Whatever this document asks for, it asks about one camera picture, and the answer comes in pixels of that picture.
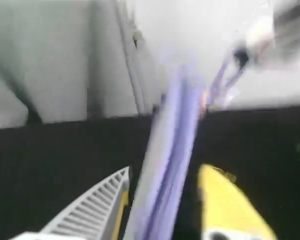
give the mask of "purple cable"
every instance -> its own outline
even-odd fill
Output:
[[[221,94],[221,91],[223,93],[227,93],[227,91],[238,81],[238,79],[244,73],[244,71],[242,69],[239,69],[233,76],[228,78],[227,81],[225,82],[224,86],[222,86],[223,76],[224,76],[227,66],[230,62],[230,59],[231,59],[231,55],[227,56],[224,59],[217,75],[215,76],[215,78],[210,86],[209,98],[207,101],[208,104],[214,104],[216,98],[219,97],[219,95]]]

